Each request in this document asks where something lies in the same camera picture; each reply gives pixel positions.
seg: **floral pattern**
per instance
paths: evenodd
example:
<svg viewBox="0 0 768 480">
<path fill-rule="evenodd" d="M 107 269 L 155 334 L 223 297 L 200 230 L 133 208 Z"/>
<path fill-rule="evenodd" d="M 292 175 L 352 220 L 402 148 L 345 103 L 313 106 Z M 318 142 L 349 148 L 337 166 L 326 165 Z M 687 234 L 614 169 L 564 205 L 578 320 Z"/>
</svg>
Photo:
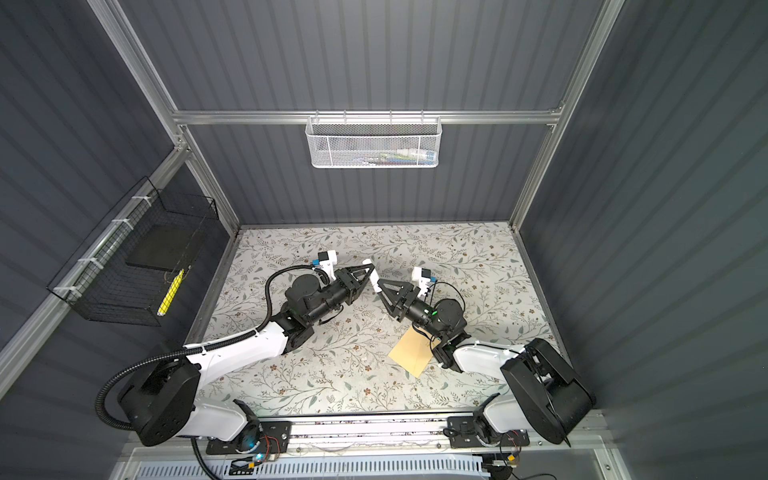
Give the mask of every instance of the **floral pattern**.
<svg viewBox="0 0 768 480">
<path fill-rule="evenodd" d="M 479 339 L 526 343 L 541 337 L 555 345 L 506 223 L 278 228 L 242 235 L 206 339 L 261 322 L 264 283 L 272 272 L 336 250 L 337 268 L 372 258 L 382 278 L 409 280 L 414 266 L 429 268 L 461 291 L 467 332 Z M 273 281 L 274 309 L 295 277 L 286 273 Z M 444 297 L 457 295 L 438 285 L 434 298 Z M 369 287 L 335 319 L 314 328 L 301 348 L 231 372 L 201 395 L 242 399 L 257 415 L 295 415 L 476 406 L 508 391 L 497 379 L 442 369 L 434 359 L 412 377 L 387 356 L 410 322 L 389 317 Z"/>
</svg>

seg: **yellow envelope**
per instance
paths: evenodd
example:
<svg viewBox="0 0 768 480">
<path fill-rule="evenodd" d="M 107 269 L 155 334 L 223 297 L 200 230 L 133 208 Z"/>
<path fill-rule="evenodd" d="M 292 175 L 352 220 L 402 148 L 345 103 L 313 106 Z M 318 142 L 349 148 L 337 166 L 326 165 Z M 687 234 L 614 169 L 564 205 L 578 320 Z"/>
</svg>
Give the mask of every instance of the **yellow envelope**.
<svg viewBox="0 0 768 480">
<path fill-rule="evenodd" d="M 418 378 L 432 359 L 432 349 L 429 345 L 429 339 L 409 328 L 406 334 L 402 336 L 395 348 L 389 352 L 389 358 L 394 360 L 408 373 Z"/>
</svg>

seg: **yellow connector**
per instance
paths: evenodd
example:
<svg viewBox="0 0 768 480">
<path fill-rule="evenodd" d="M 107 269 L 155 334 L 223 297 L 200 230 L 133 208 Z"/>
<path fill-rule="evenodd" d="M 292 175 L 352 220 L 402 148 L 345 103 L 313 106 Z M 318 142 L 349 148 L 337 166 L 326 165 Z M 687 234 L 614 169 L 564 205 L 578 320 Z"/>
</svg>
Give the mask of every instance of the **yellow connector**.
<svg viewBox="0 0 768 480">
<path fill-rule="evenodd" d="M 174 301 L 174 296 L 176 296 L 176 291 L 179 290 L 179 285 L 181 285 L 181 280 L 184 279 L 184 269 L 181 269 L 178 275 L 176 275 L 176 278 L 174 278 L 174 281 L 170 283 L 170 287 L 168 288 L 168 293 L 165 294 L 165 298 L 163 298 L 163 301 L 160 304 L 160 308 L 157 309 L 157 316 L 163 316 L 166 313 L 168 313 L 168 308 L 170 307 L 170 303 Z"/>
</svg>

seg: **yellow object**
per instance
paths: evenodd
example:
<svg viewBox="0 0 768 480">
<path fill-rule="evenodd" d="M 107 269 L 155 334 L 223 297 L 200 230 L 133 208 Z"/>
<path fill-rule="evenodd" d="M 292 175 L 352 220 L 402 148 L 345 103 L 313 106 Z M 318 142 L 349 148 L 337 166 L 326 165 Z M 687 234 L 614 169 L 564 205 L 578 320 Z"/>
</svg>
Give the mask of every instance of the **yellow object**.
<svg viewBox="0 0 768 480">
<path fill-rule="evenodd" d="M 409 328 L 397 342 L 395 348 L 389 352 L 389 358 L 395 360 L 408 373 L 418 378 L 429 360 L 432 359 L 429 339 L 420 335 L 413 328 Z"/>
<path fill-rule="evenodd" d="M 170 283 L 170 287 L 168 287 L 168 293 L 165 294 L 165 298 L 163 298 L 163 301 L 160 304 L 160 308 L 157 309 L 157 316 L 163 316 L 166 313 L 168 313 L 168 308 L 170 307 L 170 303 L 174 301 L 174 296 L 176 296 L 176 291 L 179 290 L 179 285 L 181 285 L 181 280 L 184 279 L 184 269 L 181 269 L 178 275 L 176 275 L 176 278 L 174 278 L 174 281 Z"/>
</svg>

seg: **black wire basket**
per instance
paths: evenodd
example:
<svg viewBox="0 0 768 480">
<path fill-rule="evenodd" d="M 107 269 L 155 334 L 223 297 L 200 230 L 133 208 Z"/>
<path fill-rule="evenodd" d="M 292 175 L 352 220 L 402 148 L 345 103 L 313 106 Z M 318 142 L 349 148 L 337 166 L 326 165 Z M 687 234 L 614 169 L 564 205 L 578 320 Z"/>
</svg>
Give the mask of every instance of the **black wire basket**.
<svg viewBox="0 0 768 480">
<path fill-rule="evenodd" d="M 48 290 L 95 322 L 159 326 L 184 288 L 201 247 L 218 222 L 214 199 L 152 190 L 116 226 L 77 274 Z"/>
</svg>

